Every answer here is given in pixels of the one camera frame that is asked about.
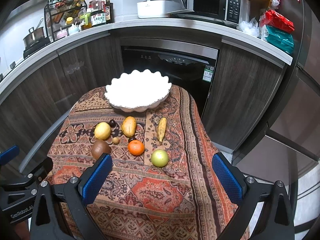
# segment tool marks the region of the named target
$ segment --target teal package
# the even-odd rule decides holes
[[[281,49],[285,53],[291,54],[293,52],[294,43],[291,34],[272,26],[265,25],[265,28],[267,29],[267,32],[265,32],[266,34],[264,37],[268,43]]]

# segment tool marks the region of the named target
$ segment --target microwave control panel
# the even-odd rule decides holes
[[[228,0],[226,21],[239,24],[241,0]]]

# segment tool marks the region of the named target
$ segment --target tangerine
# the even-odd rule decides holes
[[[144,145],[139,140],[132,140],[128,144],[128,150],[132,155],[139,156],[140,154],[142,154],[144,152]]]

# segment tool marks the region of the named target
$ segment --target table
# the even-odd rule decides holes
[[[190,94],[172,86],[168,98],[156,109],[124,113],[114,109],[104,93],[104,87],[89,91],[70,111],[48,153],[54,163],[50,183],[79,177],[92,166],[95,126],[114,119],[117,126],[107,140],[113,168],[95,202],[87,206],[107,238],[216,239],[237,206],[230,202],[212,170],[211,159],[218,150],[207,136]],[[146,148],[140,156],[128,152],[128,138],[120,129],[130,115],[137,120],[135,137]],[[162,145],[155,130],[161,117],[167,118]],[[112,137],[119,137],[120,143],[112,144]],[[150,162],[155,149],[169,154],[164,168]],[[81,237],[67,206],[62,207],[74,235]],[[243,239],[248,239],[248,230]]]

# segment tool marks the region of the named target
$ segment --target saucepan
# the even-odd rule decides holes
[[[44,38],[43,27],[39,28],[40,24],[43,21],[43,17],[41,17],[36,28],[32,27],[29,29],[29,34],[23,38],[24,46],[26,48],[31,47],[40,39]]]

